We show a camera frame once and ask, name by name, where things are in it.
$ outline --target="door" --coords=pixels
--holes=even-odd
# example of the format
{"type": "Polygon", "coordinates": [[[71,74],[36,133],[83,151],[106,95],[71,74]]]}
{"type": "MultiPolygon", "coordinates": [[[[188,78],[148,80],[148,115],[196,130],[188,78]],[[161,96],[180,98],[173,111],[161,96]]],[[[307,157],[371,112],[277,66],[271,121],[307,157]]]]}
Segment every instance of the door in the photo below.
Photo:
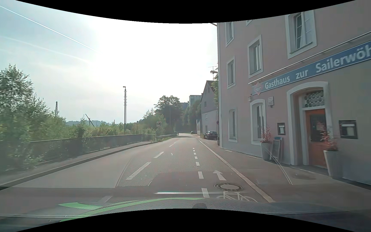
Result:
{"type": "Polygon", "coordinates": [[[326,113],[324,109],[306,111],[307,142],[309,164],[327,168],[323,151],[326,145],[322,142],[321,132],[326,128],[326,113]]]}

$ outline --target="parked car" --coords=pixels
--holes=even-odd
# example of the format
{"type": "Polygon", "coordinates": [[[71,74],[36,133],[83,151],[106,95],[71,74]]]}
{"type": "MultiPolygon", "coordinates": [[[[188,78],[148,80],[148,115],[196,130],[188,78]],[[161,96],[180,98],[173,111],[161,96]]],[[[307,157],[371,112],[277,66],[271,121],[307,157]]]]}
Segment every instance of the parked car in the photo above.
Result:
{"type": "Polygon", "coordinates": [[[217,131],[207,131],[204,134],[204,139],[216,140],[217,139],[217,131]]]}

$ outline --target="road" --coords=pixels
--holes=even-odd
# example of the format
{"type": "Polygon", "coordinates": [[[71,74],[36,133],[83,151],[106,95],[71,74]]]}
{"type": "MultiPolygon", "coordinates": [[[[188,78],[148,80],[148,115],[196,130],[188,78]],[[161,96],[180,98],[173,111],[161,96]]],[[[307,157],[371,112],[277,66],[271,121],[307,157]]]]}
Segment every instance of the road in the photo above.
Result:
{"type": "Polygon", "coordinates": [[[156,197],[235,198],[218,184],[240,186],[245,200],[267,201],[196,137],[178,137],[70,167],[0,191],[0,215],[81,201],[156,197]]]}

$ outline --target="flower pot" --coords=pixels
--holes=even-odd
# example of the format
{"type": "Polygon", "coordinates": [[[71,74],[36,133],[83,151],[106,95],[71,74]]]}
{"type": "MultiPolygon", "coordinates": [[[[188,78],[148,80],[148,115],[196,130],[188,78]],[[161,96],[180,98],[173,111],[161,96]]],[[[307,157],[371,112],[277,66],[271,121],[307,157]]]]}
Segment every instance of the flower pot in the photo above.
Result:
{"type": "Polygon", "coordinates": [[[340,152],[338,151],[323,151],[326,159],[328,175],[338,179],[343,177],[340,152]]]}
{"type": "Polygon", "coordinates": [[[271,143],[261,143],[261,155],[265,161],[270,160],[271,143]]]}

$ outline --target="sidewalk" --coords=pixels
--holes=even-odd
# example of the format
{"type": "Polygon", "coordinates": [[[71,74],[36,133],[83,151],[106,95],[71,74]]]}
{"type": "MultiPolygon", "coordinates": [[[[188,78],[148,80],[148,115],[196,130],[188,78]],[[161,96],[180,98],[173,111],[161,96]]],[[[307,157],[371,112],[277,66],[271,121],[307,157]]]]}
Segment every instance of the sidewalk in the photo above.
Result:
{"type": "Polygon", "coordinates": [[[138,147],[142,145],[147,145],[151,143],[155,143],[155,142],[150,142],[150,141],[137,142],[137,143],[133,143],[129,145],[124,145],[124,146],[119,146],[119,147],[115,147],[111,149],[88,153],[88,154],[85,154],[85,155],[82,155],[82,156],[79,156],[73,159],[67,159],[61,162],[43,164],[41,166],[38,166],[28,171],[22,171],[22,172],[11,173],[8,175],[2,175],[0,176],[0,187],[2,188],[11,187],[13,185],[17,185],[19,183],[38,178],[40,176],[44,176],[44,175],[59,171],[61,169],[69,168],[71,166],[75,166],[75,165],[85,163],[85,162],[88,162],[94,159],[98,159],[100,157],[111,155],[119,151],[127,150],[130,148],[138,147]]]}
{"type": "Polygon", "coordinates": [[[196,138],[275,201],[308,202],[345,210],[371,209],[371,190],[316,172],[280,167],[259,157],[227,151],[220,148],[216,140],[196,138]]]}

